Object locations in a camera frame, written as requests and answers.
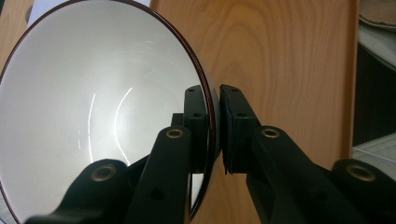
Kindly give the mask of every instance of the mirror mount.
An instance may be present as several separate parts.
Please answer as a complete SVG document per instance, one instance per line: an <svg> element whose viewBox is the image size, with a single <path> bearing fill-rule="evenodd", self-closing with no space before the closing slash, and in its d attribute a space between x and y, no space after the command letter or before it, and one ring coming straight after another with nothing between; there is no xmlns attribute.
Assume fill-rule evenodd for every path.
<svg viewBox="0 0 396 224"><path fill-rule="evenodd" d="M189 90L186 101L198 97L188 95L194 92ZM240 90L222 85L220 93L224 165L231 174L247 174L263 223L396 221L395 181L361 161L338 161L331 171L315 165L284 131L261 126ZM191 155L194 137L199 139L194 131L201 127L194 125L206 121L188 111L195 106L200 104L173 115L172 126L160 131L149 156L128 168L120 161L91 164L54 213L26 223L53 223L52 218L69 224L82 218L84 223L189 223Z"/></svg>
<svg viewBox="0 0 396 224"><path fill-rule="evenodd" d="M205 171L207 160L209 123L200 85L186 89L184 113L174 113L172 125L183 126L191 130L191 172L202 174Z"/></svg>

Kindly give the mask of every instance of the round mirror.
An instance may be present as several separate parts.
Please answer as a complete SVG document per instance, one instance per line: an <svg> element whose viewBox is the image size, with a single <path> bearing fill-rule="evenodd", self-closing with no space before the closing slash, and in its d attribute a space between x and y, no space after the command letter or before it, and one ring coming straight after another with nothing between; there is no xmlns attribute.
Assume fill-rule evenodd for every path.
<svg viewBox="0 0 396 224"><path fill-rule="evenodd" d="M209 128L192 211L210 177L216 124L213 91L189 45L132 1L66 2L45 14L11 53L0 83L0 180L14 217L52 212L94 161L130 165L147 156L196 85Z"/></svg>

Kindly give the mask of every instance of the wooden panel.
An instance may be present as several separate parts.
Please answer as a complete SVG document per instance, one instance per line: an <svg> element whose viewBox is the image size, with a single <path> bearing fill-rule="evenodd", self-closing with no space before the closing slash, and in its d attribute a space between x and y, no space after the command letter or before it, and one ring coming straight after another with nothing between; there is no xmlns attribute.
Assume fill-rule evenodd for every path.
<svg viewBox="0 0 396 224"><path fill-rule="evenodd" d="M262 124L326 168L349 156L357 0L152 0L212 77L240 88ZM257 223L245 176L219 161L194 223Z"/></svg>
<svg viewBox="0 0 396 224"><path fill-rule="evenodd" d="M9 53L26 31L26 15L33 2L34 0L6 0L4 3L0 16L0 71L3 70Z"/></svg>

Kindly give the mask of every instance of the bolt hole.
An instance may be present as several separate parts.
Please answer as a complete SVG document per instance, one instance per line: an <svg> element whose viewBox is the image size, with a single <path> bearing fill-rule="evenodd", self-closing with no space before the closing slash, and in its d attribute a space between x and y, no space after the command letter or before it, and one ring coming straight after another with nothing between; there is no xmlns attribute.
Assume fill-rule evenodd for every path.
<svg viewBox="0 0 396 224"><path fill-rule="evenodd" d="M116 172L116 167L113 164L103 165L92 172L91 179L96 182L106 181L113 177Z"/></svg>
<svg viewBox="0 0 396 224"><path fill-rule="evenodd" d="M180 129L171 129L168 132L166 132L166 136L170 138L179 138L183 136L183 131L181 131Z"/></svg>
<svg viewBox="0 0 396 224"><path fill-rule="evenodd" d="M358 164L348 165L346 171L353 177L362 181L371 182L375 180L375 174L373 172Z"/></svg>
<svg viewBox="0 0 396 224"><path fill-rule="evenodd" d="M269 138L278 138L280 136L280 133L274 129L264 129L262 130L262 135Z"/></svg>

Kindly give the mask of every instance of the wooden surface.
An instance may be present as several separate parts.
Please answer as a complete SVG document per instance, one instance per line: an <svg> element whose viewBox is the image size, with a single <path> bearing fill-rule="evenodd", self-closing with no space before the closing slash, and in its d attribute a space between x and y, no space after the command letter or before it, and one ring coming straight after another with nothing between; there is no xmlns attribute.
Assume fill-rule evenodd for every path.
<svg viewBox="0 0 396 224"><path fill-rule="evenodd" d="M275 125L316 163L348 157L358 0L152 0L199 56L216 86L235 85L262 124ZM26 29L33 0L6 0L0 67ZM259 223L244 175L215 164L193 223Z"/></svg>

